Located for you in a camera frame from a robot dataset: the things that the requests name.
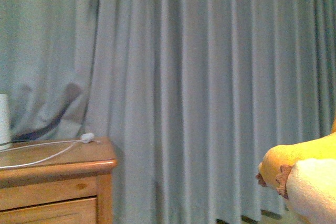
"gray curtain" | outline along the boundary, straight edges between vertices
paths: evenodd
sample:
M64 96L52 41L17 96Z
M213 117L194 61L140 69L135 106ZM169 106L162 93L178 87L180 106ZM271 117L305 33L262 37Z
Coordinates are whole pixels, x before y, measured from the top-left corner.
M13 140L75 137L89 93L98 0L2 0L0 92Z
M330 131L335 0L29 1L2 6L13 135L109 136L114 223L282 213L254 176Z
M100 0L87 130L108 135L116 223L282 213L266 151L330 131L335 0Z

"nightstand top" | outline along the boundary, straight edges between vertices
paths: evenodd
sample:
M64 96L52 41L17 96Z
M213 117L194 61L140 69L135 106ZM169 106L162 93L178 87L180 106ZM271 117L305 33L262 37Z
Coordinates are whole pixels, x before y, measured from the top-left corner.
M16 143L12 148L38 143L67 141L66 143L34 146L0 153L0 166L20 165L41 160L67 148L72 144L72 142L69 142L71 140L78 140L78 138ZM109 138L96 137L95 141L99 142L76 143L68 151L42 163L20 168L0 169L0 188L8 183L13 185L15 181L22 179L111 172L117 166L117 157Z

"wooden furniture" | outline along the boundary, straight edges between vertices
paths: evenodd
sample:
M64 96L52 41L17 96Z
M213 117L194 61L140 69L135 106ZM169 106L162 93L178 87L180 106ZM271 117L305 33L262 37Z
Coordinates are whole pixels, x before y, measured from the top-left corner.
M112 169L116 155L107 137L76 143L50 160L0 169L0 223L112 223ZM55 141L33 141L14 147ZM0 153L0 166L26 164L53 155L71 143Z

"yellow fabric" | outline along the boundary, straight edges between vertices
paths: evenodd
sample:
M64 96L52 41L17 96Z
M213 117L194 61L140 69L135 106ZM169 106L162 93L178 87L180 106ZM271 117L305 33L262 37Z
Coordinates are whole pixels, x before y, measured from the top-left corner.
M279 185L275 176L280 173L281 165L294 165L308 158L336 158L336 132L308 142L271 148L260 163L259 172L267 186L275 189Z

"white blanket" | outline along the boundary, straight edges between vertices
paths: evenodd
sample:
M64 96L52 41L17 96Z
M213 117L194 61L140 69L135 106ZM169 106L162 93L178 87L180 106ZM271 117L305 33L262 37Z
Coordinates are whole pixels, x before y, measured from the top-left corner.
M297 161L286 187L294 212L312 224L336 224L336 159Z

